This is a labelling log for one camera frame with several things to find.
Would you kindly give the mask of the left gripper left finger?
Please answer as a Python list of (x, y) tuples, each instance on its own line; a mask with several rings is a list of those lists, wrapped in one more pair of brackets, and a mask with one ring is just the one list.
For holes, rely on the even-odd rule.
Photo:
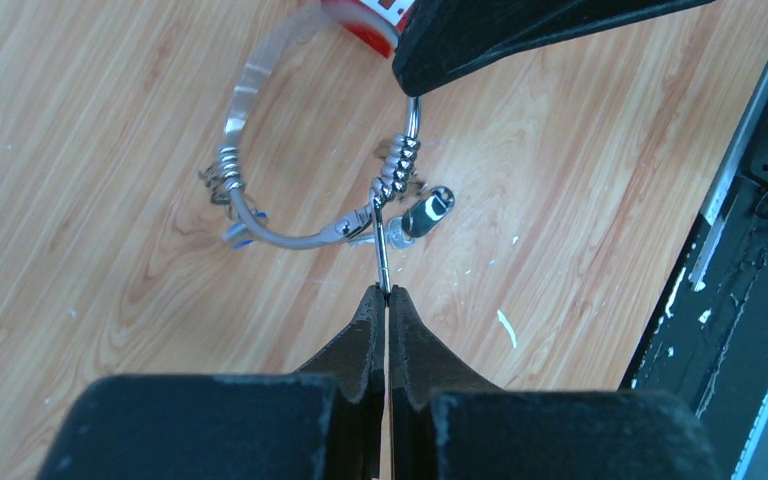
[(385, 404), (386, 298), (367, 288), (351, 320), (299, 373), (336, 381), (325, 450), (326, 479), (377, 479)]

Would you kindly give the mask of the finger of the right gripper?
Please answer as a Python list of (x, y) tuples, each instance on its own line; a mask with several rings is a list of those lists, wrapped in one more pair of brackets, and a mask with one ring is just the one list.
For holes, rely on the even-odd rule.
[(392, 72), (425, 95), (517, 53), (705, 5), (706, 0), (417, 1)]

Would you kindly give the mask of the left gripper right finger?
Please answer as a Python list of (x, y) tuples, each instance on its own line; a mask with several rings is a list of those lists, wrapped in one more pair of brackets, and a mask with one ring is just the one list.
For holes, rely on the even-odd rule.
[(436, 477), (435, 428), (429, 403), (439, 392), (498, 391), (422, 321), (407, 289), (390, 292), (388, 323), (392, 473)]

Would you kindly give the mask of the silver keyring with clips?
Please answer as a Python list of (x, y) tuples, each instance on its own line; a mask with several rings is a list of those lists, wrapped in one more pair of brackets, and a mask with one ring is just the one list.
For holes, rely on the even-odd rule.
[[(247, 246), (335, 251), (352, 245), (338, 222), (372, 189), (394, 191), (389, 220), (416, 188), (421, 98), (386, 86), (370, 57), (337, 59), (350, 32), (320, 2), (291, 7), (251, 40), (227, 87), (213, 157), (198, 174), (227, 221), (220, 240), (242, 222), (257, 237)], [(389, 291), (389, 247), (364, 244), (374, 283)]]

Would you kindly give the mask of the blue key tag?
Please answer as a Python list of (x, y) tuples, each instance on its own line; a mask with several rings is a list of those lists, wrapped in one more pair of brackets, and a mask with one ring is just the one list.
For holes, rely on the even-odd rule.
[[(268, 215), (265, 212), (254, 210), (253, 215), (261, 226), (268, 224)], [(243, 248), (257, 240), (242, 222), (233, 223), (221, 237), (222, 243), (232, 249)]]

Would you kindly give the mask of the red white toy block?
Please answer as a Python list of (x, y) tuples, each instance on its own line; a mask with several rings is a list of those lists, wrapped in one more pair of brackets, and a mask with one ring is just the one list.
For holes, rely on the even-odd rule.
[(384, 58), (390, 58), (414, 9), (413, 0), (323, 0), (325, 14)]

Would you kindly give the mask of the black head silver key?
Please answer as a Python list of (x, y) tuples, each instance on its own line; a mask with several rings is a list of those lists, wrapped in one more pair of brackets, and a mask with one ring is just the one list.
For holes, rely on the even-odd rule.
[(337, 232), (352, 245), (374, 243), (381, 247), (404, 250), (417, 239), (428, 235), (456, 204), (451, 189), (437, 186), (422, 193), (400, 215), (386, 220), (383, 209), (393, 198), (392, 189), (372, 189), (368, 204), (346, 214), (338, 222)]

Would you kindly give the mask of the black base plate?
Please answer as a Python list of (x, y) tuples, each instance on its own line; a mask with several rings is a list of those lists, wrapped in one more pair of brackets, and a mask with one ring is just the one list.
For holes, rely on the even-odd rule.
[(768, 390), (768, 101), (726, 210), (699, 280), (690, 270), (701, 258), (701, 231), (686, 242), (622, 383), (681, 398), (731, 476)]

